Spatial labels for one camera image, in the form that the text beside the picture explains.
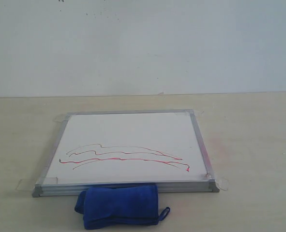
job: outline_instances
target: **wooden table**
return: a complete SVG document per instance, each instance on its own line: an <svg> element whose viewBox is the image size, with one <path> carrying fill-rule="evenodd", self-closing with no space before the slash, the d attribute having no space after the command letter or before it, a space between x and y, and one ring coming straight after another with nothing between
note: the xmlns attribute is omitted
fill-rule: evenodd
<svg viewBox="0 0 286 232"><path fill-rule="evenodd" d="M228 191L160 194L158 226L103 231L285 232L286 93L0 99L0 231L84 231L76 196L31 197L63 114L188 108Z"/></svg>

